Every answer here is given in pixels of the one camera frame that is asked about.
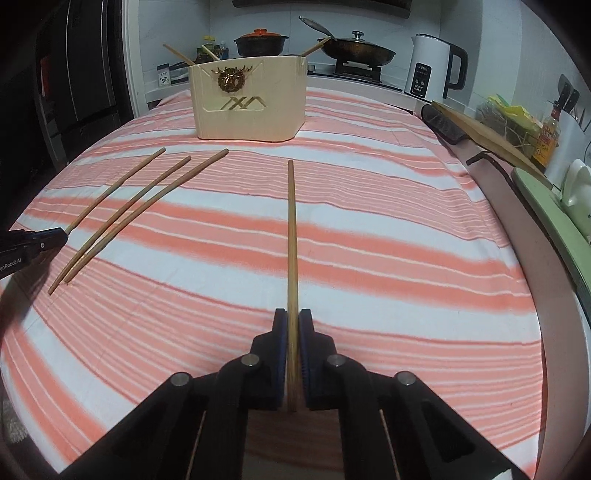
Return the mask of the striped orange white tablecloth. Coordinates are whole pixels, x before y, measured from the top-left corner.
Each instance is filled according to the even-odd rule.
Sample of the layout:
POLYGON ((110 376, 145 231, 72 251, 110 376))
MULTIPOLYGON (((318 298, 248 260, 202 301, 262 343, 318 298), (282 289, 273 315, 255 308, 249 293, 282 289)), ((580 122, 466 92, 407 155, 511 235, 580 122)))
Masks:
POLYGON ((462 163, 416 116, 311 88, 290 141, 197 138, 181 92, 84 151, 16 228, 67 227, 1 284, 1 374, 51 473, 169 375, 221 368, 287 303, 294 161, 301 308, 370 371, 415 372, 526 474, 536 471, 541 333, 510 241, 462 163))

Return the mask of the chopstick in holder left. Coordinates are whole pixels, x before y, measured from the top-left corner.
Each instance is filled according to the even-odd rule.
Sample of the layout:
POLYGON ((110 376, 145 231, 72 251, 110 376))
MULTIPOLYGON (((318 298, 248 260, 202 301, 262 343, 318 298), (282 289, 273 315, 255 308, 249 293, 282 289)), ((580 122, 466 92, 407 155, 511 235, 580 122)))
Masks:
POLYGON ((176 49, 174 49, 173 47, 163 43, 162 46, 168 50, 169 52, 171 52, 173 55, 175 55, 176 57, 178 57, 179 59, 183 60, 183 62, 185 62, 188 66, 194 66, 195 63, 190 59, 190 57, 187 57, 186 55, 182 54, 181 52, 177 51, 176 49))

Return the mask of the chopstick in holder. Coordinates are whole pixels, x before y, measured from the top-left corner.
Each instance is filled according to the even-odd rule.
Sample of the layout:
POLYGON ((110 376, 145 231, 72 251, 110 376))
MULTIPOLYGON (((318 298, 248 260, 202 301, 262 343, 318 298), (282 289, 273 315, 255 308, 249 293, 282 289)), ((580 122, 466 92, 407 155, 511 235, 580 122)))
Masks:
POLYGON ((308 48, 304 52, 301 52, 300 56, 301 57, 308 57, 311 54, 315 53, 315 51, 321 50, 322 49, 322 46, 324 46, 325 43, 328 43, 329 40, 332 40, 332 37, 325 37, 324 39, 318 41, 318 43, 315 44, 313 47, 308 48))
POLYGON ((162 46, 168 50, 169 52, 171 52, 173 55, 175 55, 176 57, 178 57, 179 59, 183 60, 183 62, 185 62, 188 66, 194 66, 195 63, 190 59, 190 57, 187 57, 186 55, 182 54, 181 52, 177 51, 176 49, 174 49, 173 47, 163 43, 162 46))

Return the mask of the green mat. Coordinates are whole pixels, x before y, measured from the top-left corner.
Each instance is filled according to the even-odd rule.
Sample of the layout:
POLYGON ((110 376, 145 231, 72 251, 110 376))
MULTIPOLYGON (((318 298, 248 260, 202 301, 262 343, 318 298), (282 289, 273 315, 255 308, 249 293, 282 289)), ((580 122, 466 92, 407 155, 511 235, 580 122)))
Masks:
POLYGON ((590 245, 545 184, 523 169, 514 169, 512 179, 541 222, 571 276, 583 309, 590 315, 590 245))

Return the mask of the seasoning bottle rack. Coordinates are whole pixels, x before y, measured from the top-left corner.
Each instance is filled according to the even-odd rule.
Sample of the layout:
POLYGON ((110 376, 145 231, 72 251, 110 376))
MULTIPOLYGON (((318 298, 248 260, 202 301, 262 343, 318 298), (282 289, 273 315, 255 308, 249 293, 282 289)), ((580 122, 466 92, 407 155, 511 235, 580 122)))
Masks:
MULTIPOLYGON (((189 58, 194 64, 207 63, 218 59, 228 59, 229 49, 224 41, 216 42, 214 36, 206 35, 200 45, 195 49, 193 58, 189 58)), ((163 63, 156 67, 157 84, 159 87, 182 83, 188 80, 188 67, 185 57, 179 56, 176 63, 163 63)))

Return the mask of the beige utensil holder box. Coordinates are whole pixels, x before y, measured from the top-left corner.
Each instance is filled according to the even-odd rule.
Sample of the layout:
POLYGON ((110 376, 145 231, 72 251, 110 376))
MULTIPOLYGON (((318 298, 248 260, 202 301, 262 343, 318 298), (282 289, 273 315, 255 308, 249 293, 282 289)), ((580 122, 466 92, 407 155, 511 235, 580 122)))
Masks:
POLYGON ((188 68, 193 118, 202 140, 283 142, 305 120, 308 60, 259 56, 188 68))

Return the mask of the white teapot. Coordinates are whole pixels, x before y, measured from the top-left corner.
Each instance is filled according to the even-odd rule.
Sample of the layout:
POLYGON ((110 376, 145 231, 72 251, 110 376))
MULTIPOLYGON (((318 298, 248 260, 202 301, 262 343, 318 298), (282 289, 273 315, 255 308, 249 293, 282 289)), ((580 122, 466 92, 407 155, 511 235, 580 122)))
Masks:
POLYGON ((571 221, 584 235, 590 234, 590 167, 574 160, 565 176, 561 203, 571 221))

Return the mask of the wooden cutting board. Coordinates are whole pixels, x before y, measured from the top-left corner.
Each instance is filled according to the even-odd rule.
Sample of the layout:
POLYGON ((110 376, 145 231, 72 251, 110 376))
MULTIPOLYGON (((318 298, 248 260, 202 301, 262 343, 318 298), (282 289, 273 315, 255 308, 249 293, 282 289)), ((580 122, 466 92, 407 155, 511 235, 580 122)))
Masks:
POLYGON ((526 170, 549 190, 552 189, 552 183, 546 178, 544 173, 529 158, 497 132, 444 104, 432 102, 431 105, 461 128, 476 144, 494 153, 497 157, 512 166, 526 170))

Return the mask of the black pot orange lid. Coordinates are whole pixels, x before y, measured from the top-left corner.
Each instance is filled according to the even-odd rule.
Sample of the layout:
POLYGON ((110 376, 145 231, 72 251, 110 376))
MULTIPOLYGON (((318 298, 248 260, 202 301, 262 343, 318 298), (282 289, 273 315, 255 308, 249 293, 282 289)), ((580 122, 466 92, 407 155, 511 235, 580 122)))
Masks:
POLYGON ((238 55, 242 57, 279 56, 288 36, 256 29, 235 39, 238 55))

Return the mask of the gas stove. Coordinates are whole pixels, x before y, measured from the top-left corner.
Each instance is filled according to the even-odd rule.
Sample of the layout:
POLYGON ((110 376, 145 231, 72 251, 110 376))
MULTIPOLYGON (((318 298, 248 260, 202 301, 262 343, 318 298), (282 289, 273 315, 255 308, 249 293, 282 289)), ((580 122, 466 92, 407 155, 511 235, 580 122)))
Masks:
POLYGON ((386 76, 383 76, 379 67, 366 68, 363 66, 353 66, 349 64, 324 65, 311 63, 308 64, 308 74, 362 82, 375 86, 381 86, 390 90, 395 90, 397 92, 403 91, 403 87, 401 87, 401 85, 394 83, 386 76))

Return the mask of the white electric kettle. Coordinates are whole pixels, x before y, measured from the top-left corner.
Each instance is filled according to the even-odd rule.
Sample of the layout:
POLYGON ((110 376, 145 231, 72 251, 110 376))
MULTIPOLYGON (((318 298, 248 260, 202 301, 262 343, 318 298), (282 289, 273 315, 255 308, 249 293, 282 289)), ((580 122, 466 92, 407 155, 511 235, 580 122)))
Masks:
POLYGON ((442 103, 450 90, 464 89, 469 57, 461 47, 428 34, 416 34, 404 92, 429 102, 442 103), (460 61, 455 82, 451 80, 453 59, 460 61))

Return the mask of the chopstick in holder right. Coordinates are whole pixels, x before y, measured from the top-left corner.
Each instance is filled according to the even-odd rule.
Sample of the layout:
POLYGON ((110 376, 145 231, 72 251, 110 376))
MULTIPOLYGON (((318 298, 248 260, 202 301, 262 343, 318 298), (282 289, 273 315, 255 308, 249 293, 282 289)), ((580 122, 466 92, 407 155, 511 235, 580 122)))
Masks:
POLYGON ((322 49, 322 46, 324 46, 325 43, 328 43, 329 40, 332 40, 332 37, 325 37, 324 39, 318 41, 318 43, 315 44, 313 47, 308 48, 304 52, 301 52, 300 56, 301 57, 308 57, 311 54, 315 53, 315 51, 321 50, 322 49))

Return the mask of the black wok with lid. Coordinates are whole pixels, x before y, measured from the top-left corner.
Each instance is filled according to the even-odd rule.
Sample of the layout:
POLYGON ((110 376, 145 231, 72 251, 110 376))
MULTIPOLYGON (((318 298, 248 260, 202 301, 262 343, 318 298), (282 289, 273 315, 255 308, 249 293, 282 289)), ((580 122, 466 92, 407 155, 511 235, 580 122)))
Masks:
POLYGON ((320 23, 303 16, 298 18, 308 28, 325 35, 318 40, 322 44, 320 49, 325 55, 342 63, 353 62, 369 67, 383 67, 391 63, 396 55, 391 49, 363 39, 362 31, 353 31, 351 38, 337 38, 320 23))

